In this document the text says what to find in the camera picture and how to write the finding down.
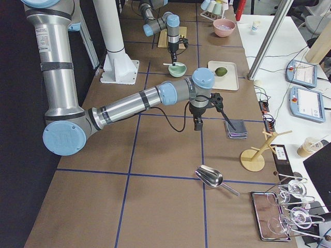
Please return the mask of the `glass rack tray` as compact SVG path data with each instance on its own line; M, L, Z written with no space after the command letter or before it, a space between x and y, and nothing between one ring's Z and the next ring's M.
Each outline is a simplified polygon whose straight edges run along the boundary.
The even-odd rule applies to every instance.
M310 236L321 241L329 239L308 229L325 222L319 215L311 215L306 207L315 202L307 195L307 179L298 172L292 176L274 172L282 179L264 192L251 192L255 220L262 241L288 242L292 237Z

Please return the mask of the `aluminium frame post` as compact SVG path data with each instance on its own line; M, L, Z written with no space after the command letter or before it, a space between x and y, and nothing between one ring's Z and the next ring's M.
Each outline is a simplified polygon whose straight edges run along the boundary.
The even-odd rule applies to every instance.
M254 80L258 70L260 69L262 62L266 56L266 53L269 50L269 47L279 30L285 16L287 15L291 5L293 3L293 0L282 0L278 6L278 9L276 11L276 14L272 20L272 23L266 33L266 36L261 44L261 47L257 53L257 56L252 64L251 69L249 70L247 74L247 79L248 80Z

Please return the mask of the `metal scoop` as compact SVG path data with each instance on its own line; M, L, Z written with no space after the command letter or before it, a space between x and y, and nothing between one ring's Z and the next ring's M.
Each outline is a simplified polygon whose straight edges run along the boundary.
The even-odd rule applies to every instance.
M232 187L228 186L223 182L223 175L220 171L206 166L206 165L200 165L195 170L196 176L207 186L211 188L217 188L217 187L223 187L230 191L231 193L235 194L236 196L240 196L240 192L233 189Z

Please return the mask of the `teach pendant far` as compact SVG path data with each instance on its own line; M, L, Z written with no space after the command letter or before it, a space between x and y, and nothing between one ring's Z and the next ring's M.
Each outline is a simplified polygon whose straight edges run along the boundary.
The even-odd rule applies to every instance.
M317 65L291 60L287 65L285 78L288 82L315 88L317 86Z

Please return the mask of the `blue cup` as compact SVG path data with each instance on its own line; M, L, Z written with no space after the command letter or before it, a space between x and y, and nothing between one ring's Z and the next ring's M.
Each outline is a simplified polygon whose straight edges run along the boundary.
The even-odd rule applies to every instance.
M209 4L210 4L210 0L204 0L202 2L202 4L201 4L201 9L204 10L204 11L206 11L207 8L208 8L208 6L209 6Z

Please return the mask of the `white cup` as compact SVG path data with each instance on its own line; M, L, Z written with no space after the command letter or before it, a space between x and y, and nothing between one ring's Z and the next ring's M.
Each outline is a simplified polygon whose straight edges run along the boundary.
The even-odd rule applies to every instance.
M210 0L209 3L208 3L208 6L206 8L206 11L207 12L213 12L215 5L216 5L216 1L215 0Z

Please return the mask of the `green avocado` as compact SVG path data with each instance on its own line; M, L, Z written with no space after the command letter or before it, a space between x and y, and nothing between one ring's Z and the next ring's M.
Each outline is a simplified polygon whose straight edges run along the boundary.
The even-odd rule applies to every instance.
M215 70L215 75L222 77L227 74L228 70L225 67L219 67Z

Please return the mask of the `red bottle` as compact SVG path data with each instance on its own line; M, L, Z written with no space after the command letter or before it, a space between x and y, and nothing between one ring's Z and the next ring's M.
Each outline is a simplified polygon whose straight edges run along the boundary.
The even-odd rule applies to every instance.
M235 13L236 21L240 21L241 16L242 16L242 14L244 12L244 9L245 9L245 5L246 5L246 0L239 0L238 1L237 10L236 10L236 13Z

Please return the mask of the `cup rack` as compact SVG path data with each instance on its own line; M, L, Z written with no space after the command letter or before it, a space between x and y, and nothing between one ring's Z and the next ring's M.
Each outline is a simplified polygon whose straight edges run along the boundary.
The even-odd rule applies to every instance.
M216 2L222 4L222 11L220 15L214 15L213 12L207 12L203 10L203 12L200 13L200 16L212 21L216 19L224 19L225 7L228 6L228 1L216 1Z

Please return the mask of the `light green bowl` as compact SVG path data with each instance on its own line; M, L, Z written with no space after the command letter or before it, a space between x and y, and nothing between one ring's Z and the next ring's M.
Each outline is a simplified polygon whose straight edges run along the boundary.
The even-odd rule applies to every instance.
M173 77L181 77L183 76L186 71L187 71L187 67L186 65L182 64L182 65L169 65L168 66L168 71L169 71L169 74Z

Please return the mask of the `pink bowl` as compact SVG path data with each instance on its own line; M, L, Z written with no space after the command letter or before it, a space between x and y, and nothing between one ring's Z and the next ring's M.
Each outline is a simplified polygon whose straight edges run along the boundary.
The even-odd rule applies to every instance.
M228 19L216 19L213 22L214 33L218 37L228 37L233 33L236 28L236 24Z

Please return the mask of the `iced coffee cup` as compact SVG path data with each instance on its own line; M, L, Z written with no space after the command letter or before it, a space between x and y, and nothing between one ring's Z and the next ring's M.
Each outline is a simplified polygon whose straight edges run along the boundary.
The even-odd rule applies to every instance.
M330 144L326 139L307 137L297 149L297 154L303 158L308 157Z

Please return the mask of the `teach pendant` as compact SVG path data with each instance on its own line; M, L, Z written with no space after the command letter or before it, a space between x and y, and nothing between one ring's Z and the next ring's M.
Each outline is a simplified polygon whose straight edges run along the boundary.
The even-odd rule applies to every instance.
M326 122L323 96L320 92L293 86L289 93L289 102L294 116L318 123Z
M287 65L285 78L288 82L315 88L317 86L317 65L291 60Z

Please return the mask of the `wooden mug tree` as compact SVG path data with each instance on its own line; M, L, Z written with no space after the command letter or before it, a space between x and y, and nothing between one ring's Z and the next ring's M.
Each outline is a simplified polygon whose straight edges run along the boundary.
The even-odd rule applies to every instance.
M282 133L272 132L269 133L263 129L262 133L265 137L265 142L260 148L251 147L250 149L244 150L240 155L241 165L248 171L259 172L264 168L265 160L262 153L265 150L270 149L273 154L276 154L276 146L272 145L274 139L278 136L291 133L291 131L286 131Z

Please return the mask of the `white plastic spoon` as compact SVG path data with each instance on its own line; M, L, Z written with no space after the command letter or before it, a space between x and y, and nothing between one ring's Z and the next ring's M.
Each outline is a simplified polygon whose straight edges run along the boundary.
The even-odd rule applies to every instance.
M183 63L175 62L175 63L163 63L164 66L184 66Z

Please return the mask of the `green cup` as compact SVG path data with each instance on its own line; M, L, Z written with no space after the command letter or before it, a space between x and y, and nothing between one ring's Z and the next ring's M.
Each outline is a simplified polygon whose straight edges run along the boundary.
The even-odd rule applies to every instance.
M222 4L221 3L216 3L213 8L213 14L216 16L219 16L222 11Z

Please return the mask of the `teach pendant near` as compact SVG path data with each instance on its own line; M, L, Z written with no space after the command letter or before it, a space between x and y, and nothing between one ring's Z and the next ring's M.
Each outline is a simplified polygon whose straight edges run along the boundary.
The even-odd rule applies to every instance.
M294 116L318 123L326 122L323 96L320 92L293 86L289 93L289 102Z

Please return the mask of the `white rabbit tray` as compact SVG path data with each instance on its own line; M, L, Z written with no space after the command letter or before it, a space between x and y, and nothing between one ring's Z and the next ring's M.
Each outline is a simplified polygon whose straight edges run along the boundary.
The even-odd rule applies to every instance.
M207 63L207 66L215 76L213 89L232 91L239 89L237 68L235 63L211 60ZM227 71L226 74L223 76L218 76L216 74L218 68L225 68Z

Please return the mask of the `grey folded cloth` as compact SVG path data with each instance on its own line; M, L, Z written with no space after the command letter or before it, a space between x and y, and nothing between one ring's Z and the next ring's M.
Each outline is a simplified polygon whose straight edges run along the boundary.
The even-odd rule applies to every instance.
M230 122L235 129L227 121L224 122L227 138L246 139L248 137L248 132L243 119L230 119Z

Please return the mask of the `bamboo cutting board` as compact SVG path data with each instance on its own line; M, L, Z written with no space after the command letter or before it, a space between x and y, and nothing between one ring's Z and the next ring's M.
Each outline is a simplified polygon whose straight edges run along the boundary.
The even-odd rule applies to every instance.
M179 37L180 38L186 38L187 37L187 27L184 27L184 26L179 27ZM159 48L167 48L168 47L167 29L164 29L160 32L157 47L159 47Z

